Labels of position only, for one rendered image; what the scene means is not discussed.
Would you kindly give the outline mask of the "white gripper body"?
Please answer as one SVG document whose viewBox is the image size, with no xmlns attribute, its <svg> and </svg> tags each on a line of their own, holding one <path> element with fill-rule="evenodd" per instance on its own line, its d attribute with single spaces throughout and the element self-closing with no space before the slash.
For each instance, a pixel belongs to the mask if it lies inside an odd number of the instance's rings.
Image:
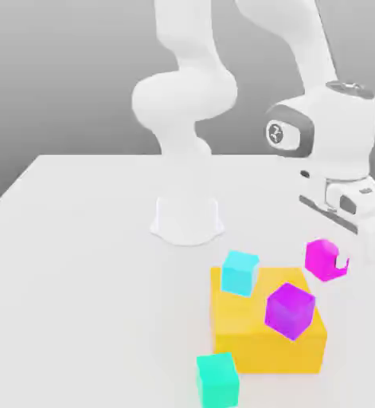
<svg viewBox="0 0 375 408">
<path fill-rule="evenodd" d="M 299 196 L 299 201 L 348 232 L 348 237 L 344 237 L 340 244 L 344 254 L 358 258 L 361 263 L 375 263 L 375 215 L 352 222 L 342 218 L 333 209 L 320 209 L 303 195 Z"/>
</svg>

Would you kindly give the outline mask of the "small magenta cube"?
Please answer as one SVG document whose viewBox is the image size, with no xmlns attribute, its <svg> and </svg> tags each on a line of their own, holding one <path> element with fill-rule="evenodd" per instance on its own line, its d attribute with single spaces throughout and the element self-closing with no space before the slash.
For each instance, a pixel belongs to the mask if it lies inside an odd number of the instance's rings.
<svg viewBox="0 0 375 408">
<path fill-rule="evenodd" d="M 329 240 L 318 239 L 308 242 L 305 253 L 305 268 L 323 282 L 343 277 L 348 272 L 350 259 L 346 260 L 345 266 L 339 268 L 337 266 L 338 255 L 338 247 Z"/>
</svg>

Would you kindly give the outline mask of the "small purple cube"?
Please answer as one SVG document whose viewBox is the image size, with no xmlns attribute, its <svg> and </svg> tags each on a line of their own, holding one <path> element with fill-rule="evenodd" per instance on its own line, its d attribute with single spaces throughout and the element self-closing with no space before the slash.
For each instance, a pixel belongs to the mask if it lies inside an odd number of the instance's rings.
<svg viewBox="0 0 375 408">
<path fill-rule="evenodd" d="M 295 341 L 311 325 L 315 302 L 314 295 L 286 282 L 267 298 L 264 323 Z"/>
</svg>

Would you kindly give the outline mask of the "small cyan cube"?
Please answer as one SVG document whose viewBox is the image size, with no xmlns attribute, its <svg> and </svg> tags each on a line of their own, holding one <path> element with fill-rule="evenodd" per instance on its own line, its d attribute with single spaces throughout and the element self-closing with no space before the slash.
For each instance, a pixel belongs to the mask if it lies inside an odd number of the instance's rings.
<svg viewBox="0 0 375 408">
<path fill-rule="evenodd" d="M 255 254 L 230 250 L 221 268 L 221 290 L 250 297 L 256 284 L 260 259 Z"/>
</svg>

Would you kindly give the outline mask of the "small turquoise cube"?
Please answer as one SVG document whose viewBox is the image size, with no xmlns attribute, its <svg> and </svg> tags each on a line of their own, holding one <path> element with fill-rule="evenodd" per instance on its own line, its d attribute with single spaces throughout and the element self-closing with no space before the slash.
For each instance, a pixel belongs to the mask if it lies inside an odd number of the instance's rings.
<svg viewBox="0 0 375 408">
<path fill-rule="evenodd" d="M 201 408 L 238 406 L 240 380 L 230 352 L 198 356 L 196 368 Z"/>
</svg>

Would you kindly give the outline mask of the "large yellow box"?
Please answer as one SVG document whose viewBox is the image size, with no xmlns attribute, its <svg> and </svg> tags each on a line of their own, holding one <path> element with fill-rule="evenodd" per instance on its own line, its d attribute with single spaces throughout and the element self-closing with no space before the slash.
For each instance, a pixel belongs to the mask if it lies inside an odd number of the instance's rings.
<svg viewBox="0 0 375 408">
<path fill-rule="evenodd" d="M 267 298 L 282 284 L 305 292 L 300 268 L 261 268 L 250 297 L 221 291 L 221 268 L 210 269 L 210 321 L 214 353 L 232 354 L 240 374 L 317 374 L 327 331 L 317 310 L 311 324 L 291 340 L 264 323 Z"/>
</svg>

